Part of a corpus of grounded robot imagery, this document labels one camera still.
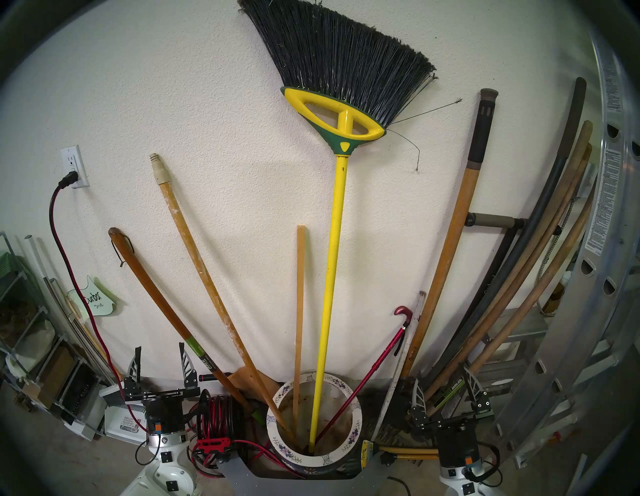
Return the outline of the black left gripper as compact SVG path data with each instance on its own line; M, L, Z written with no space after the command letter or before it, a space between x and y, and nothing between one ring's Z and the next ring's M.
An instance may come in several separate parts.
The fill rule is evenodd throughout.
M145 391L134 380L140 380L142 347L134 350L134 356L125 377L124 395L126 402L140 401L145 407L145 418L149 435L164 435L185 431L186 421L183 412L185 399L199 397L198 375L193 362L185 350L185 343L179 343L184 387L162 392Z

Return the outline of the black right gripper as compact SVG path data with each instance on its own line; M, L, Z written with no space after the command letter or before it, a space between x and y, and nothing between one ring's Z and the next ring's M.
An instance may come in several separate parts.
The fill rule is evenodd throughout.
M492 409L488 392L468 367L463 367L463 379L473 410L457 417L433 419L427 415L419 377L415 378L411 390L411 434L434 440L440 464L447 468L466 468L480 461L479 446L495 454L495 446L478 442L476 435L477 416Z

